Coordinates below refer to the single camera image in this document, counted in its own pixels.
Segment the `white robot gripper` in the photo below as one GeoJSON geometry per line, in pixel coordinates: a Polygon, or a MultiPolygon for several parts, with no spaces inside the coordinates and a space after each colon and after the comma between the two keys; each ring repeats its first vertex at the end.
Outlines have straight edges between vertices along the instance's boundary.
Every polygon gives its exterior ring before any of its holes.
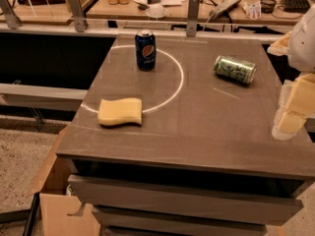
{"type": "Polygon", "coordinates": [[[267,52],[288,56],[291,67],[302,73],[294,81],[285,80],[279,98],[272,135],[276,140],[293,138],[315,113],[315,5],[304,14],[267,52]]]}

